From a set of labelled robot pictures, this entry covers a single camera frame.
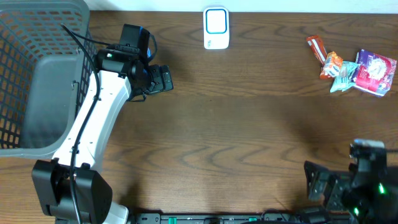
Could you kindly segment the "orange snack bar wrapper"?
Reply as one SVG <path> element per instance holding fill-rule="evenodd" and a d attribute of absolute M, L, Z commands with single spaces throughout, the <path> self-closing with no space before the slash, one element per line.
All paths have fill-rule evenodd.
<path fill-rule="evenodd" d="M 306 38 L 308 45 L 310 46 L 312 52 L 314 53 L 317 60 L 321 63 L 321 72 L 320 72 L 320 79 L 327 80 L 332 79 L 332 76 L 327 74 L 324 71 L 323 67 L 325 66 L 327 52 L 323 43 L 322 38 L 319 35 L 312 35 Z"/>

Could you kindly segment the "purple red tissue pack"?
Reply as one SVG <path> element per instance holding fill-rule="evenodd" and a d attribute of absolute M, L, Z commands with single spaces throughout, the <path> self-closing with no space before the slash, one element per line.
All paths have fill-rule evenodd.
<path fill-rule="evenodd" d="M 361 49 L 356 56 L 359 67 L 352 76 L 354 88 L 384 96 L 392 86 L 397 61 L 370 51 Z"/>

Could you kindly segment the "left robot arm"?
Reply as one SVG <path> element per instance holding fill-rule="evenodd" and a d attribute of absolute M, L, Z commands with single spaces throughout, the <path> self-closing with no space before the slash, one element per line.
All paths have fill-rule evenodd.
<path fill-rule="evenodd" d="M 50 161 L 38 160 L 32 180 L 45 215 L 77 223 L 127 223 L 100 172 L 106 144 L 125 102 L 173 89 L 167 65 L 149 65 L 147 50 L 101 49 L 87 96 Z"/>

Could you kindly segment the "small orange box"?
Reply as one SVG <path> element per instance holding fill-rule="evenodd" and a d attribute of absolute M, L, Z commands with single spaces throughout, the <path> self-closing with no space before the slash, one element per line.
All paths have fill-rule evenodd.
<path fill-rule="evenodd" d="M 323 71 L 331 77 L 337 77 L 340 74 L 342 66 L 343 59 L 336 52 L 330 52 L 327 55 Z"/>

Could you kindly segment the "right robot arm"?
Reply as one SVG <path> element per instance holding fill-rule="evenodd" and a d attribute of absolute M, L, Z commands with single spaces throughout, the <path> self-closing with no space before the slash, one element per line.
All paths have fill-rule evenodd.
<path fill-rule="evenodd" d="M 397 167 L 387 156 L 397 149 L 350 145 L 355 160 L 347 171 L 305 161 L 309 200 L 322 201 L 328 212 L 347 212 L 356 223 L 397 223 Z"/>

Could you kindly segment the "teal snack wrapper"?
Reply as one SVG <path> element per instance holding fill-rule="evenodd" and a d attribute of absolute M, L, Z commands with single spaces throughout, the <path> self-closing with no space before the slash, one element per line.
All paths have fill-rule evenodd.
<path fill-rule="evenodd" d="M 358 63 L 344 61 L 340 73 L 334 78 L 330 93 L 346 91 L 354 86 L 353 76 L 359 68 Z"/>

